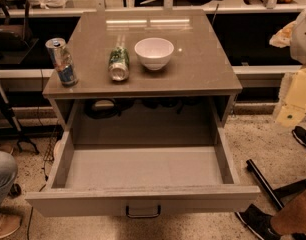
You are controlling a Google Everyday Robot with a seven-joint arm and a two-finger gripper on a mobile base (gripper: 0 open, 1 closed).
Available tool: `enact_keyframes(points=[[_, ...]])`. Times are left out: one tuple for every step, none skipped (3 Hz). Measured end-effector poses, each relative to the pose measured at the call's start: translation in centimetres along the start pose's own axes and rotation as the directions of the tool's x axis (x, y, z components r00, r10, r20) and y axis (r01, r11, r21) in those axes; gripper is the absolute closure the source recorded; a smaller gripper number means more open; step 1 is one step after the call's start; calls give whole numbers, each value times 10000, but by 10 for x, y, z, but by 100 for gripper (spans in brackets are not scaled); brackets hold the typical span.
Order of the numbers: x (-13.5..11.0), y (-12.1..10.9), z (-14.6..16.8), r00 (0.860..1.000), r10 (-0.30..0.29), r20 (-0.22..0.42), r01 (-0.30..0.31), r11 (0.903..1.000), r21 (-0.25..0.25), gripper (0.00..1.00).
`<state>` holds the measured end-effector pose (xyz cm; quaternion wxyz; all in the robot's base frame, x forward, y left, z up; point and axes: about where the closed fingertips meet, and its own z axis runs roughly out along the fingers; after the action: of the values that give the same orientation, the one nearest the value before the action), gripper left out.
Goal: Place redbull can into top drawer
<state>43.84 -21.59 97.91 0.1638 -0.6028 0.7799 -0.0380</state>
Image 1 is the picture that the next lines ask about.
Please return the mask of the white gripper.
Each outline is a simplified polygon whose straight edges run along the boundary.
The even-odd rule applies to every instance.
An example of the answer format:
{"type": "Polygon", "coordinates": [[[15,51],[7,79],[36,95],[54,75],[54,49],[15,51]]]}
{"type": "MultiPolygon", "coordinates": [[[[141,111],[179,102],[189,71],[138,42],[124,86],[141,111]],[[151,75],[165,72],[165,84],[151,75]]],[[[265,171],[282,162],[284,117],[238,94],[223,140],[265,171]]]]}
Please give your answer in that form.
{"type": "MultiPolygon", "coordinates": [[[[306,8],[280,29],[269,40],[274,47],[290,45],[291,57],[306,65],[306,8]]],[[[306,66],[295,73],[286,73],[282,79],[279,102],[274,109],[274,119],[284,127],[298,125],[306,115],[306,66]]]]}

